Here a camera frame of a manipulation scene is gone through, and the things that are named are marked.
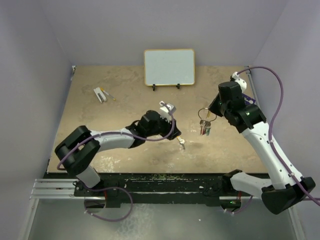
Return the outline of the keyring with coloured key tags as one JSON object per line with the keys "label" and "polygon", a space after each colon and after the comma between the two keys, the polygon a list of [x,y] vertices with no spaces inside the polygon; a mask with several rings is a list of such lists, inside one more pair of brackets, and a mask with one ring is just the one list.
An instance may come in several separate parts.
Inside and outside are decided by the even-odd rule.
{"label": "keyring with coloured key tags", "polygon": [[197,112],[197,116],[199,117],[199,125],[200,125],[200,135],[201,136],[209,136],[211,132],[211,123],[214,122],[217,119],[217,115],[214,115],[213,119],[206,119],[201,117],[200,112],[204,110],[209,110],[208,107],[200,108]]}

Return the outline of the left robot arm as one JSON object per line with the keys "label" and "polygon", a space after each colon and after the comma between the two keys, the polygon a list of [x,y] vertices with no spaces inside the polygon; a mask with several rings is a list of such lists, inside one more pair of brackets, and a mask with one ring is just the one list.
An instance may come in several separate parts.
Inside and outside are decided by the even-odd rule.
{"label": "left robot arm", "polygon": [[57,169],[80,180],[91,196],[98,196],[103,191],[103,184],[91,166],[96,154],[113,149],[132,149],[145,142],[174,140],[182,134],[173,116],[175,110],[171,104],[160,107],[159,111],[148,110],[141,119],[114,131],[94,131],[81,125],[55,148],[59,159]]}

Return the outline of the yellow tag key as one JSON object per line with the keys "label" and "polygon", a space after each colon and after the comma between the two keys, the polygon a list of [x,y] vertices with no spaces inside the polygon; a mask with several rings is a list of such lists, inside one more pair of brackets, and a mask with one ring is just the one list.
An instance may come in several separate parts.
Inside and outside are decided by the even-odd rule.
{"label": "yellow tag key", "polygon": [[211,112],[208,110],[205,118],[208,119],[210,116],[211,116]]}
{"label": "yellow tag key", "polygon": [[177,136],[176,139],[178,140],[179,144],[181,145],[182,149],[185,150],[185,140],[182,139],[180,136]]}

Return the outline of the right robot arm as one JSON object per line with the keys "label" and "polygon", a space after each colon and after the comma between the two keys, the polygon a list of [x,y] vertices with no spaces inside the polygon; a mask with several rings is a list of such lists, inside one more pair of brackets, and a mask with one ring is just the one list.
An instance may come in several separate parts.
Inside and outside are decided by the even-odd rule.
{"label": "right robot arm", "polygon": [[316,183],[312,177],[304,177],[277,141],[268,136],[269,124],[261,109],[245,103],[245,87],[243,80],[219,84],[209,111],[227,119],[243,135],[263,162],[269,177],[254,177],[236,169],[222,177],[222,190],[228,196],[240,191],[260,198],[265,207],[277,215],[304,200]]}

